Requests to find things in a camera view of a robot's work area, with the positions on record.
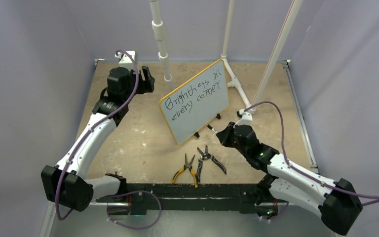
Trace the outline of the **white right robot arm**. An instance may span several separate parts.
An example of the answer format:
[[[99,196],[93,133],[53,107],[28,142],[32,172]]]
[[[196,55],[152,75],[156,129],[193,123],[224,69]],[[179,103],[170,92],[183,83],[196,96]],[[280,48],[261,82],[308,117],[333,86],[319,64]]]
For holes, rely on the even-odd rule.
[[[286,161],[277,149],[260,142],[251,126],[230,122],[216,136],[221,145],[235,148],[254,169],[265,173],[257,188],[260,202],[274,198],[293,203],[342,236],[348,234],[363,210],[351,182],[326,178]]]

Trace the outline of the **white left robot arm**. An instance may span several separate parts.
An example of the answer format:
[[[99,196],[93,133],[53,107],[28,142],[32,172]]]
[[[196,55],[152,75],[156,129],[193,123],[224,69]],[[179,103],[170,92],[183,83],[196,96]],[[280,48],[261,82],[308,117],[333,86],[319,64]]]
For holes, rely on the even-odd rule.
[[[147,66],[138,73],[124,67],[110,70],[107,86],[101,91],[84,131],[56,165],[46,165],[41,172],[46,198],[57,208],[64,206],[82,212],[102,197],[109,196],[116,202],[126,199],[124,177],[112,173],[94,179],[86,176],[101,146],[128,112],[131,99],[136,94],[154,92],[154,83]]]

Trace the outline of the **yellow framed whiteboard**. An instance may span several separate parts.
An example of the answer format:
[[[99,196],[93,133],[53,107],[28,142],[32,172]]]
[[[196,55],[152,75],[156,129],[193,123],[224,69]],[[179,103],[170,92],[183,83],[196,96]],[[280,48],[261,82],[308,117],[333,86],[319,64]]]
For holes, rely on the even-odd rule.
[[[215,61],[178,86],[158,106],[175,143],[185,143],[229,106],[224,61]]]

